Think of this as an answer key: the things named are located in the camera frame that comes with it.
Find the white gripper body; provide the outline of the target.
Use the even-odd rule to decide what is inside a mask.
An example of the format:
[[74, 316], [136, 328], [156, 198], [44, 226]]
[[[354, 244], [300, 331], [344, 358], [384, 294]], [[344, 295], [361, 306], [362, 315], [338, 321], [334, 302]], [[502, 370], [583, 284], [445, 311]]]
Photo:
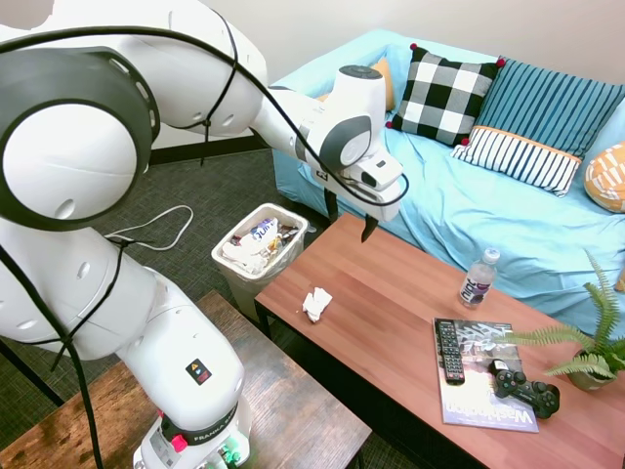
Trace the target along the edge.
[[369, 214], [378, 221], [391, 221], [399, 210], [402, 199], [401, 167], [390, 170], [354, 165], [331, 175], [320, 169], [313, 171], [313, 178], [324, 189], [337, 194], [347, 202]]

